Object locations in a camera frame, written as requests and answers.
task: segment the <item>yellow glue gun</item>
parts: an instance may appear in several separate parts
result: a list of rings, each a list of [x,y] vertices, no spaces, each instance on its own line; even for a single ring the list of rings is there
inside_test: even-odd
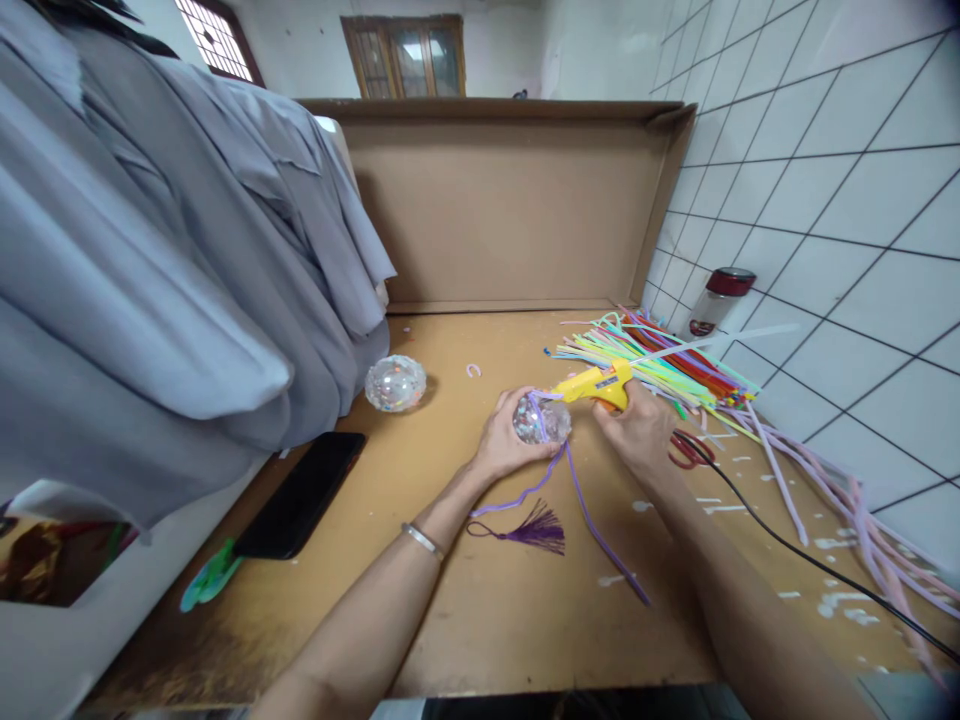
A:
[[[623,389],[623,385],[632,377],[630,363],[617,358],[606,370],[598,367],[584,370],[579,375],[564,380],[552,392],[563,395],[563,402],[570,403],[584,397],[597,398],[623,411],[627,409],[627,391]]]

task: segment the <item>window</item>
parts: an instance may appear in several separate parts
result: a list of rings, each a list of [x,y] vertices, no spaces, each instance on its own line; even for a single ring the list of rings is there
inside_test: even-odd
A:
[[[176,0],[193,41],[215,75],[264,87],[236,14],[219,0]]]
[[[363,97],[466,95],[459,15],[340,20]]]

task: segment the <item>black phone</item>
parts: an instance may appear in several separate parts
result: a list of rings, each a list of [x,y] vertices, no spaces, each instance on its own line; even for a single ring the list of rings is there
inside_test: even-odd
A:
[[[324,433],[300,458],[234,546],[242,557],[289,560],[303,549],[330,507],[367,438]]]

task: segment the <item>hand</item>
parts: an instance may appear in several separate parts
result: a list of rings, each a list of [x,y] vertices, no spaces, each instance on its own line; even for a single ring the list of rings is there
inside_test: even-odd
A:
[[[534,460],[545,460],[560,452],[559,443],[527,445],[513,429],[513,414],[520,398],[536,388],[527,386],[500,393],[497,406],[480,436],[480,447],[470,461],[470,469],[488,483],[506,477]]]
[[[669,463],[670,436],[677,423],[673,414],[639,381],[628,380],[623,389],[630,399],[627,409],[617,417],[601,403],[594,403],[597,424],[635,475],[662,474]]]

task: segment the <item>silver bangle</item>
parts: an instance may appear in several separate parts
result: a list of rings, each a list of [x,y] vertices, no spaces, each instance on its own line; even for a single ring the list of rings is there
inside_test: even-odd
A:
[[[410,523],[403,523],[402,525],[400,525],[400,529],[403,530],[405,533],[407,533],[410,537],[412,537],[418,543],[423,545],[427,550],[429,550],[434,555],[436,555],[437,560],[439,560],[440,562],[443,562],[443,550],[438,548],[430,538],[428,538],[422,532],[417,530]]]

